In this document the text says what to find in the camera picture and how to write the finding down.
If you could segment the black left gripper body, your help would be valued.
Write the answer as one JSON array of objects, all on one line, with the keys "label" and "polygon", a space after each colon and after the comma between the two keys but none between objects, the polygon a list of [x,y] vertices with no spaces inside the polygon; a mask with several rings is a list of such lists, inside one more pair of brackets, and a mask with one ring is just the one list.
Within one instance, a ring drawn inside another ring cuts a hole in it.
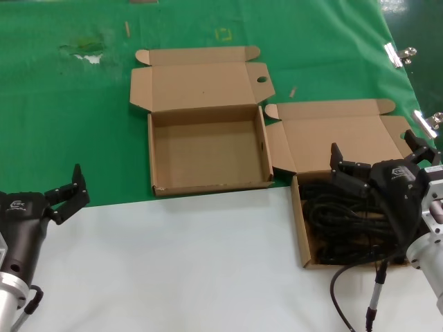
[{"label": "black left gripper body", "polygon": [[32,279],[46,238],[49,203],[36,192],[1,193],[1,235],[8,247],[1,271]]}]

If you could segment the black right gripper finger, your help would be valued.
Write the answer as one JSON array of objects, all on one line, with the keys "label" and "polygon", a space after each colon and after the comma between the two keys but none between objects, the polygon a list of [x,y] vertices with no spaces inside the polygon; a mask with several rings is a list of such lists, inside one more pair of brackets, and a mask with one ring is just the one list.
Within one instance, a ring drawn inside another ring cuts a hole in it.
[{"label": "black right gripper finger", "polygon": [[330,163],[332,184],[348,194],[359,198],[368,198],[370,185],[368,184],[371,164],[351,162],[343,159],[338,145],[331,145]]},{"label": "black right gripper finger", "polygon": [[417,137],[411,129],[404,133],[404,140],[409,146],[411,153],[405,157],[408,162],[418,165],[427,160],[432,166],[438,166],[442,161],[442,153],[432,148],[426,140]]}]

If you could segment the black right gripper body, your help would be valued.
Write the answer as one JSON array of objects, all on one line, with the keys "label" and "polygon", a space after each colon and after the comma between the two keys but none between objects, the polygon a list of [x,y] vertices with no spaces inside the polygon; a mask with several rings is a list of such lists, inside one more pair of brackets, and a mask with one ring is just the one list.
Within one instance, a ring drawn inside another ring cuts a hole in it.
[{"label": "black right gripper body", "polygon": [[422,186],[419,167],[404,159],[375,163],[369,184],[400,243],[411,243],[421,222]]}]

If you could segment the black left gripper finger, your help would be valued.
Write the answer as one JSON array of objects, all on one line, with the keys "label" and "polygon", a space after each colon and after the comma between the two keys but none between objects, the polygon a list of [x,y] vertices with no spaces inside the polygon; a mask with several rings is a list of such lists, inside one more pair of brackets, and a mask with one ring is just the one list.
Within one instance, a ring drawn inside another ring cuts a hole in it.
[{"label": "black left gripper finger", "polygon": [[78,192],[53,211],[52,220],[54,220],[57,225],[62,225],[89,203],[89,193]]},{"label": "black left gripper finger", "polygon": [[87,184],[81,166],[77,163],[73,169],[71,183],[49,190],[44,196],[50,205],[57,205],[66,202],[78,192],[87,192]]}]

